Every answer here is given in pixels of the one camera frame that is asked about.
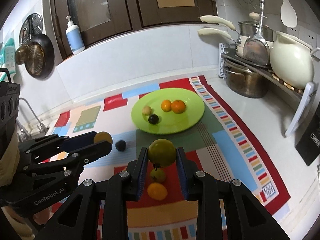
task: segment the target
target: soap dispenser bottle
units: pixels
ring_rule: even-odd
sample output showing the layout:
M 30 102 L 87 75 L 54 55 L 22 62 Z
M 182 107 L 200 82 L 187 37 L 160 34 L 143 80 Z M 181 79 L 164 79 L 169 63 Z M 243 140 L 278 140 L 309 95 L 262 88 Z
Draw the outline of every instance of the soap dispenser bottle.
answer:
M 68 28 L 66 30 L 67 39 L 73 54 L 78 54 L 84 50 L 83 40 L 80 34 L 79 26 L 71 21 L 71 16 L 67 16 Z

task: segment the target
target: pot rack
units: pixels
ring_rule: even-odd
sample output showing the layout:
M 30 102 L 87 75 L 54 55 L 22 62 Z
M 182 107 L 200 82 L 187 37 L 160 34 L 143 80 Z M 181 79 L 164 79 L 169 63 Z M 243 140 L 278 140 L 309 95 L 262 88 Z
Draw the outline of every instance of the pot rack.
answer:
M 309 113 L 309 110 L 311 108 L 310 103 L 313 102 L 314 100 L 319 83 L 308 82 L 303 91 L 303 94 L 299 94 L 298 92 L 292 91 L 291 89 L 279 83 L 276 79 L 273 78 L 272 73 L 270 73 L 267 69 L 249 65 L 241 61 L 239 58 L 235 57 L 235 54 L 236 54 L 235 44 L 229 44 L 229 43 L 219 44 L 218 76 L 221 78 L 225 77 L 225 74 L 223 72 L 224 58 L 229 58 L 237 63 L 242 64 L 243 66 L 246 66 L 251 71 L 260 74 L 261 76 L 265 77 L 276 86 L 280 87 L 289 96 L 291 96 L 296 102 L 299 103 L 299 106 L 294 114 L 294 117 L 284 134 L 286 137 L 289 137 L 290 135 L 292 135 L 292 133 L 294 133 L 295 130 L 297 130 L 297 128 L 301 125 L 301 123 L 304 121 L 305 117 Z

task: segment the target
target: blueberry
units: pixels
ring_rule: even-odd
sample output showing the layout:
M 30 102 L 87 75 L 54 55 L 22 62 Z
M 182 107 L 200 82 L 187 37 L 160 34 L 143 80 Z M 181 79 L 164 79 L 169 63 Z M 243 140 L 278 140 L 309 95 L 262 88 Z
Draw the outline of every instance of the blueberry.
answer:
M 151 124 L 157 124 L 159 122 L 159 117 L 156 114 L 151 114 L 148 118 L 148 122 Z
M 118 151 L 123 152 L 126 147 L 127 147 L 127 144 L 124 140 L 120 140 L 116 142 L 116 149 Z

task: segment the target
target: green plate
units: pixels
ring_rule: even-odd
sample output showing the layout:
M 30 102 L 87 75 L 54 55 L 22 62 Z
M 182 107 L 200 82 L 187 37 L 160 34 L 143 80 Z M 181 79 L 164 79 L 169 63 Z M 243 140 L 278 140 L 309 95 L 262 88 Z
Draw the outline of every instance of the green plate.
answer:
M 161 109 L 163 100 L 182 100 L 187 108 L 182 114 L 173 111 L 164 112 Z M 152 113 L 158 115 L 159 123 L 150 124 L 148 115 L 142 114 L 142 108 L 150 106 Z M 194 92 L 182 88 L 166 88 L 151 92 L 140 98 L 131 110 L 133 123 L 142 131 L 153 134 L 172 134 L 184 131 L 194 126 L 204 113 L 204 102 Z

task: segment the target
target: green tomato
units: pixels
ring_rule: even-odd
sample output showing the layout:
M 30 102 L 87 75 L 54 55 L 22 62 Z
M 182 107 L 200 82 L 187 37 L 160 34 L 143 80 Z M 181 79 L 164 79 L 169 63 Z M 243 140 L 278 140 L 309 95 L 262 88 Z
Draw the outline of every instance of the green tomato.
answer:
M 155 140 L 148 149 L 148 159 L 155 168 L 168 167 L 175 162 L 177 152 L 173 143 L 166 139 Z
M 153 182 L 163 183 L 167 177 L 164 170 L 162 169 L 153 169 L 150 172 L 150 177 Z

